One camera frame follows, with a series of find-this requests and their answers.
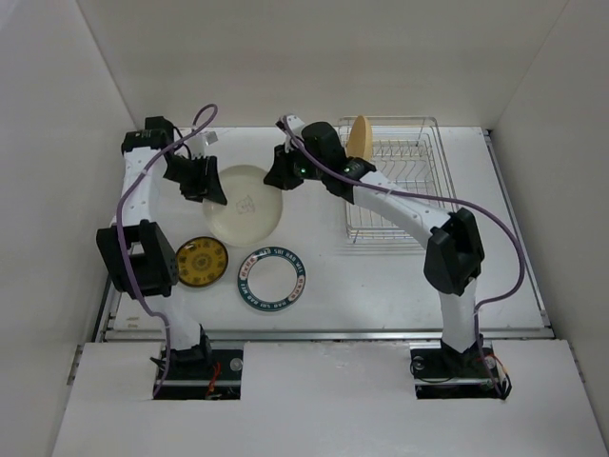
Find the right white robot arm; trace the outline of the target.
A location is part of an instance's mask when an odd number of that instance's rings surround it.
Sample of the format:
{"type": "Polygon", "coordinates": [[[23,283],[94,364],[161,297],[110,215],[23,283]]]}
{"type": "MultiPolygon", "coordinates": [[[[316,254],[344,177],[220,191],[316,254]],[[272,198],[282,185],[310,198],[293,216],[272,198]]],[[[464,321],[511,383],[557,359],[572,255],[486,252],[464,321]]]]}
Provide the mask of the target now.
{"type": "Polygon", "coordinates": [[[475,294],[484,258],[474,214],[437,208],[437,197],[410,196],[391,182],[372,163],[372,127],[364,116],[356,118],[345,142],[324,121],[307,124],[288,114],[276,126],[285,141],[274,149],[265,184],[288,191],[306,180],[320,181],[329,193],[410,235],[425,251],[423,275],[440,296],[442,367],[454,375],[472,368],[480,337],[475,294]]]}

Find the brown gold plate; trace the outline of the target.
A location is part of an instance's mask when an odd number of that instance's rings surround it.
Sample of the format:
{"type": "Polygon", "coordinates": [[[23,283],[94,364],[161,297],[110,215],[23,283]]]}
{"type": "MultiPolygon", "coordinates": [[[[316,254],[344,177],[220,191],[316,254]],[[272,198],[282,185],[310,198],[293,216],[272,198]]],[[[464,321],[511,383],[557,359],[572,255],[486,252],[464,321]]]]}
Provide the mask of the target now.
{"type": "Polygon", "coordinates": [[[226,246],[208,236],[192,238],[176,252],[178,278],[190,288],[206,288],[219,281],[228,267],[226,246]]]}

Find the white plate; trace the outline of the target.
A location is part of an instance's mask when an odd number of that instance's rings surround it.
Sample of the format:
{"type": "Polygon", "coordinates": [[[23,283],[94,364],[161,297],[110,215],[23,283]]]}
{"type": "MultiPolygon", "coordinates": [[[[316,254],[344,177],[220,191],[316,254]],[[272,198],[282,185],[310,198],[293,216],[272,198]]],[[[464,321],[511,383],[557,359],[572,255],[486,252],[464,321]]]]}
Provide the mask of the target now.
{"type": "Polygon", "coordinates": [[[251,165],[220,172],[227,203],[204,201],[203,214],[211,234],[225,244],[247,247],[267,238],[279,225],[282,192],[264,183],[266,172],[251,165]]]}

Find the tan yellow plate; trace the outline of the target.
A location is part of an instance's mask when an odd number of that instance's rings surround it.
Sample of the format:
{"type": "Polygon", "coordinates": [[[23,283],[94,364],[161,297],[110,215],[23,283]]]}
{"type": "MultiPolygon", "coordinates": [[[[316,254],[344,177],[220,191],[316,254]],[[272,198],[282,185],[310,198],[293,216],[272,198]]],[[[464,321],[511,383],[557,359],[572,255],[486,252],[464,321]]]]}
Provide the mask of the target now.
{"type": "Polygon", "coordinates": [[[373,133],[370,121],[363,115],[356,117],[346,142],[346,155],[370,161],[373,154],[373,133]]]}

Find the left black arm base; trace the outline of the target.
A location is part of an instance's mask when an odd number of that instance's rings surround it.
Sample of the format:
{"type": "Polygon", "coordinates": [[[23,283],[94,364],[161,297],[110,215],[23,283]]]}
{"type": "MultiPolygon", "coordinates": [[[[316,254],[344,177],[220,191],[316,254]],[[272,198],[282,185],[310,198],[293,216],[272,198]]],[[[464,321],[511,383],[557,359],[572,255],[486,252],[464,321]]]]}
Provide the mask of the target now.
{"type": "Polygon", "coordinates": [[[166,352],[150,361],[157,367],[153,387],[155,400],[224,401],[241,398],[244,348],[196,345],[170,353],[168,375],[164,377],[166,352]]]}

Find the blue rimmed grey plate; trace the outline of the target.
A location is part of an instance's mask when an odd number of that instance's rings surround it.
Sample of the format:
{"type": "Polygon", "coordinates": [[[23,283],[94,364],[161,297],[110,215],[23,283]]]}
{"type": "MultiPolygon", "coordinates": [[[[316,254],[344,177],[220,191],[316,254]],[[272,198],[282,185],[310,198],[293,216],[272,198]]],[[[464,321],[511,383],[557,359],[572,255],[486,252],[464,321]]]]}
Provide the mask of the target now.
{"type": "Polygon", "coordinates": [[[240,297],[251,308],[266,313],[282,311],[295,304],[303,295],[306,284],[306,270],[304,262],[292,250],[284,247],[265,247],[251,252],[240,265],[237,274],[237,288],[240,297]],[[293,269],[294,281],[289,293],[278,300],[262,298],[252,289],[252,271],[259,267],[263,261],[270,260],[274,265],[284,262],[293,269]]]}

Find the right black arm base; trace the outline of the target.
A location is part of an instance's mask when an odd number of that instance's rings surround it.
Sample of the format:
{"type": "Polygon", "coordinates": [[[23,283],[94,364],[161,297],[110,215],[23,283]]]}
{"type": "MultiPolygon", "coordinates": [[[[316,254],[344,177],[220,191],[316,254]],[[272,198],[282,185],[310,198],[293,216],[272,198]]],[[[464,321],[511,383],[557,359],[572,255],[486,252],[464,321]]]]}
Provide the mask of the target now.
{"type": "Polygon", "coordinates": [[[506,400],[512,382],[491,347],[476,346],[465,353],[450,348],[410,349],[410,373],[418,400],[506,400]]]}

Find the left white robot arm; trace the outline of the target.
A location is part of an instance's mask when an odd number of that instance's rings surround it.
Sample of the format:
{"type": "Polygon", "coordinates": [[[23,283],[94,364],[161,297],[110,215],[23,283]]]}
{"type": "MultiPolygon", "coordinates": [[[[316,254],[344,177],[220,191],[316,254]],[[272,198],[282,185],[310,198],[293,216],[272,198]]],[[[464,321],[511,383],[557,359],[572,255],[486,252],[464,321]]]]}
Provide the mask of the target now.
{"type": "Polygon", "coordinates": [[[163,116],[149,117],[142,129],[128,132],[121,152],[122,195],[111,225],[96,233],[97,247],[116,290],[163,323],[166,349],[156,364],[203,377],[212,369],[210,342],[203,327],[169,300],[178,283],[178,261],[157,212],[166,180],[188,201],[226,205],[218,160],[205,154],[199,129],[180,136],[163,116]]]}

